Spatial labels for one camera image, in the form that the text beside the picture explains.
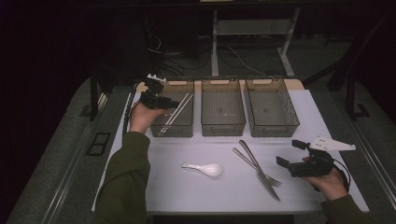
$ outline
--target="chopsticks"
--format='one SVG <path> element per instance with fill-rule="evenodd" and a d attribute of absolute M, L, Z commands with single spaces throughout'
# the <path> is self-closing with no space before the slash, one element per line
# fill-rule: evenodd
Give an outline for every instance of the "chopsticks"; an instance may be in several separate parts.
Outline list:
<path fill-rule="evenodd" d="M 184 96 L 183 100 L 181 101 L 180 105 L 177 107 L 177 109 L 173 112 L 171 117 L 168 119 L 168 121 L 165 122 L 165 126 L 171 126 L 177 116 L 183 111 L 184 107 L 189 103 L 190 99 L 192 98 L 194 94 L 189 94 L 187 93 L 186 96 Z M 158 133 L 159 136 L 162 136 L 170 127 L 163 127 L 160 132 Z"/>

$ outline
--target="metal fork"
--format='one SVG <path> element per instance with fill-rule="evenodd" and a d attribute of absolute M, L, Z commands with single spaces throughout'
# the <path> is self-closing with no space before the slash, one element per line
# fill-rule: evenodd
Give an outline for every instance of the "metal fork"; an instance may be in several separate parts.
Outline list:
<path fill-rule="evenodd" d="M 259 169 L 256 167 L 256 165 L 255 165 L 252 161 L 250 161 L 248 158 L 246 158 L 246 157 L 244 156 L 244 154 L 242 154 L 238 149 L 233 148 L 233 152 L 234 152 L 236 155 L 238 155 L 240 158 L 242 158 L 242 160 L 244 160 L 244 161 L 247 162 L 249 165 L 251 165 L 254 169 L 256 169 L 257 171 L 259 170 Z M 279 186 L 282 184 L 282 182 L 277 181 L 276 179 L 273 179 L 273 178 L 272 178 L 271 176 L 269 176 L 269 175 L 265 175 L 265 177 L 267 177 L 267 179 L 268 179 L 268 181 L 270 182 L 270 184 L 271 184 L 272 186 L 274 186 L 274 187 L 279 187 Z"/>

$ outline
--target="utensil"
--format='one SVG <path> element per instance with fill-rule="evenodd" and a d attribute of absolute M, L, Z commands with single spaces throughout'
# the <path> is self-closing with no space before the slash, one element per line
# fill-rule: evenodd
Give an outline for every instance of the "utensil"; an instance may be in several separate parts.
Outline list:
<path fill-rule="evenodd" d="M 171 126 L 177 116 L 180 114 L 180 112 L 184 109 L 184 107 L 189 103 L 190 99 L 192 98 L 194 94 L 192 94 L 188 99 L 187 97 L 189 96 L 189 93 L 184 96 L 183 100 L 181 101 L 180 105 L 177 107 L 177 109 L 174 111 L 174 113 L 171 115 L 171 117 L 168 119 L 168 121 L 165 122 L 165 126 Z M 163 136 L 164 133 L 168 130 L 168 127 L 166 128 L 161 128 L 160 132 L 158 133 L 159 136 Z"/>
<path fill-rule="evenodd" d="M 210 176 L 218 176 L 222 172 L 222 167 L 218 164 L 195 165 L 195 164 L 183 162 L 181 164 L 181 168 L 196 169 Z"/>
<path fill-rule="evenodd" d="M 265 176 L 265 173 L 262 171 L 262 168 L 260 167 L 259 163 L 256 161 L 256 158 L 254 158 L 253 153 L 250 151 L 250 148 L 248 148 L 248 144 L 244 140 L 239 140 L 239 144 L 245 149 L 249 157 L 253 160 L 253 163 L 257 167 L 258 170 L 258 176 L 264 186 L 270 191 L 270 193 L 280 201 L 279 197 L 277 196 L 276 192 L 274 191 L 273 187 L 271 186 L 271 183 L 268 181 L 267 177 Z"/>
<path fill-rule="evenodd" d="M 238 155 L 240 158 L 242 158 L 242 159 L 243 159 L 245 162 L 247 162 L 249 165 L 251 165 L 254 169 L 256 169 L 257 171 L 259 171 L 259 169 L 256 167 L 256 165 L 255 165 L 252 161 L 250 161 L 248 158 L 246 158 L 246 157 L 244 156 L 244 154 L 242 154 L 238 149 L 233 148 L 233 152 L 236 153 L 236 155 Z M 280 181 L 278 181 L 278 180 L 276 180 L 276 179 L 273 179 L 273 178 L 272 178 L 271 176 L 269 176 L 269 175 L 265 175 L 265 177 L 267 177 L 268 181 L 270 182 L 270 184 L 271 184 L 272 186 L 279 187 L 279 186 L 282 184 L 282 182 L 280 182 Z"/>

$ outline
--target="hand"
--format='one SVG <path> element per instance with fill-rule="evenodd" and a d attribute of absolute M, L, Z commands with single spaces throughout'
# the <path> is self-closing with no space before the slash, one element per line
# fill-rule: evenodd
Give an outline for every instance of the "hand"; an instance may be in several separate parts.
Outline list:
<path fill-rule="evenodd" d="M 302 179 L 308 181 L 311 185 L 317 187 L 327 201 L 347 196 L 347 190 L 344 187 L 342 178 L 337 170 L 332 168 L 328 175 L 324 176 L 307 176 Z"/>
<path fill-rule="evenodd" d="M 130 132 L 146 133 L 151 123 L 161 114 L 166 112 L 165 109 L 149 109 L 140 102 L 134 103 L 132 108 L 130 122 Z"/>

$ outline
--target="metal knife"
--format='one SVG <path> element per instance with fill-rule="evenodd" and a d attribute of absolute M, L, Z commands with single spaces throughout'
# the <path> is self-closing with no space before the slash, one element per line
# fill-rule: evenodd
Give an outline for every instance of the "metal knife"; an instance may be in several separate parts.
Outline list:
<path fill-rule="evenodd" d="M 262 181 L 264 186 L 270 191 L 270 193 L 280 201 L 279 197 L 277 196 L 276 192 L 274 191 L 271 183 L 268 181 L 267 177 L 265 176 L 265 173 L 262 171 L 262 168 L 260 167 L 259 163 L 256 161 L 256 158 L 254 158 L 253 153 L 251 153 L 250 149 L 248 148 L 248 144 L 244 140 L 240 140 L 239 144 L 245 149 L 249 157 L 253 160 L 254 164 L 257 167 L 257 174 L 259 176 L 259 179 Z"/>

